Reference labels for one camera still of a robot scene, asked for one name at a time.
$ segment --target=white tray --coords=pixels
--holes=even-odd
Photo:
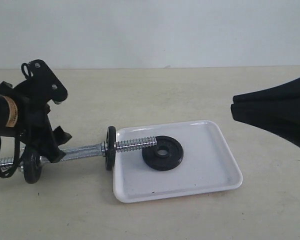
[[[143,160],[142,151],[117,153],[113,193],[123,203],[143,202],[238,188],[242,173],[219,127],[211,121],[169,123],[122,128],[116,140],[165,135],[183,147],[181,164],[157,171]]]

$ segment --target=table surface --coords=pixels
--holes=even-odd
[[[16,172],[0,179],[0,239],[5,240],[300,240],[300,148],[232,119],[237,94],[300,77],[300,66],[198,69],[55,70],[69,92],[51,104],[53,127],[68,146],[105,140],[117,129],[211,120],[241,171],[240,188],[124,204],[113,194],[104,158],[46,165],[36,184]],[[0,82],[23,80],[0,70]],[[4,139],[1,156],[11,156]]]

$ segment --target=weight disc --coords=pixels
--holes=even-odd
[[[106,143],[107,143],[107,150],[105,150],[105,169],[107,171],[111,171],[115,165],[116,160],[116,149],[115,149],[115,142],[116,142],[116,128],[114,126],[109,126],[108,131],[106,133]]]
[[[21,156],[23,162],[23,176],[28,184],[35,184],[41,176],[42,166],[40,155],[32,148],[26,146]]]
[[[152,169],[168,171],[176,168],[183,160],[181,144],[169,136],[156,136],[156,145],[142,149],[145,163]]]

